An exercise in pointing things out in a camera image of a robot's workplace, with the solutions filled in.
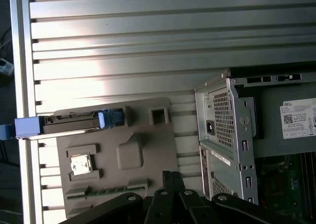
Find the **white sticker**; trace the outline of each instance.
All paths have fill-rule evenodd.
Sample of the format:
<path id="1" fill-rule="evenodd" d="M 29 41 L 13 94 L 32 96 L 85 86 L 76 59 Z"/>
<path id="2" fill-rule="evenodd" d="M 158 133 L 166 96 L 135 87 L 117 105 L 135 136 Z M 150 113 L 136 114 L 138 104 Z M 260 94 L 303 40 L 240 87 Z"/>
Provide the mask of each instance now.
<path id="1" fill-rule="evenodd" d="M 284 139 L 316 135 L 316 98 L 283 102 L 280 113 Z"/>
<path id="2" fill-rule="evenodd" d="M 222 162 L 226 163 L 227 165 L 231 165 L 231 162 L 228 161 L 225 157 L 223 157 L 222 155 L 218 154 L 217 152 L 211 150 L 211 153 L 213 156 L 217 157 L 218 159 L 220 159 Z"/>

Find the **computer case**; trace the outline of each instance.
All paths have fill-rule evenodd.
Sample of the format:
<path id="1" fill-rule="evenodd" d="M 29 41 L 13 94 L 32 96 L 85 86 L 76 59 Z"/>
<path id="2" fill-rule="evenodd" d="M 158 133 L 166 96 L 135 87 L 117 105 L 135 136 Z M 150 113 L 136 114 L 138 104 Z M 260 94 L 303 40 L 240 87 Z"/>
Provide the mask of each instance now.
<path id="1" fill-rule="evenodd" d="M 230 193 L 312 220 L 315 89 L 315 62 L 231 68 L 197 87 L 205 196 Z"/>

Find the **barcode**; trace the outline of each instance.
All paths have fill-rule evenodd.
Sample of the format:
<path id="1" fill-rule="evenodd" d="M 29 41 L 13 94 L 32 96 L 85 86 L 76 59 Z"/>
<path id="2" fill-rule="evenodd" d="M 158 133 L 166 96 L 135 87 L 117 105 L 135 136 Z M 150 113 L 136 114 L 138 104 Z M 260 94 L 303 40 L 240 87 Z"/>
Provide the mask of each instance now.
<path id="1" fill-rule="evenodd" d="M 293 123 L 293 115 L 292 114 L 286 114 L 283 117 L 284 117 L 284 123 L 285 124 Z"/>

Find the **ventilation grille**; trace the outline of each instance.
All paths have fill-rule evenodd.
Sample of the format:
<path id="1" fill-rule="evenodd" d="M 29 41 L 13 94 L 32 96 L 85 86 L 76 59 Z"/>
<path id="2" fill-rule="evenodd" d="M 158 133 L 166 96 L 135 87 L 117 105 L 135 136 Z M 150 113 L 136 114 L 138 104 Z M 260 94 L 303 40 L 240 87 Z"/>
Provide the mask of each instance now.
<path id="1" fill-rule="evenodd" d="M 231 100 L 228 99 L 227 92 L 214 95 L 214 110 L 217 142 L 232 148 L 232 133 L 235 128 Z"/>
<path id="2" fill-rule="evenodd" d="M 223 185 L 222 182 L 220 182 L 216 177 L 214 177 L 213 196 L 215 196 L 219 193 L 230 193 L 230 191 L 229 191 L 229 189 L 226 188 L 225 185 Z"/>

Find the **ribbed metal panel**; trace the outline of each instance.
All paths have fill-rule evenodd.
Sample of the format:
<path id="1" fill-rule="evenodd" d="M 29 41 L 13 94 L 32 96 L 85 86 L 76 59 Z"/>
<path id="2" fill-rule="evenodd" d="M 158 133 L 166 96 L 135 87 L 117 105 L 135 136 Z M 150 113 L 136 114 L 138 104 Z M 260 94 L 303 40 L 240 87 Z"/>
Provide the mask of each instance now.
<path id="1" fill-rule="evenodd" d="M 168 96 L 190 188 L 202 187 L 194 87 L 220 68 L 316 60 L 316 0 L 11 0 L 11 8 L 19 116 Z M 23 146 L 31 151 L 21 150 L 21 166 L 33 172 L 21 171 L 25 222 L 63 220 L 55 140 Z"/>

